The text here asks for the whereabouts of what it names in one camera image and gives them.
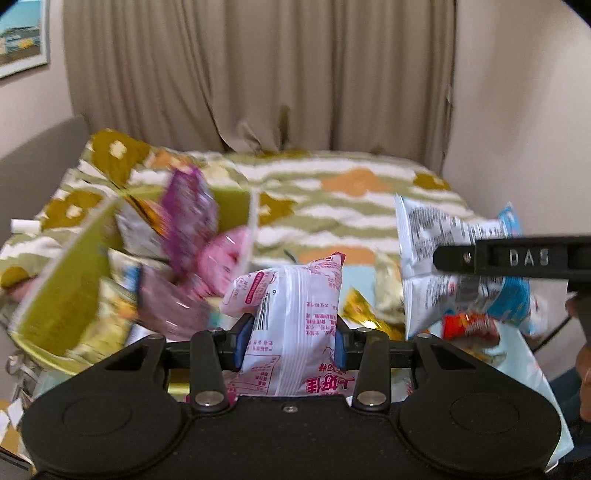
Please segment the person's right hand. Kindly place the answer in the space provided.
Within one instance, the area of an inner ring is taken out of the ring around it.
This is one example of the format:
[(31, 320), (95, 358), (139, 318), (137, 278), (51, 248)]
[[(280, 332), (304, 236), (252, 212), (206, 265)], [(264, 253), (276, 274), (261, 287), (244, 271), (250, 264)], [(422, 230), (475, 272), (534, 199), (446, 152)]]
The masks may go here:
[(566, 303), (568, 314), (577, 318), (585, 333), (586, 343), (581, 348), (576, 359), (576, 371), (581, 380), (580, 388), (580, 416), (590, 421), (590, 297), (576, 295)]

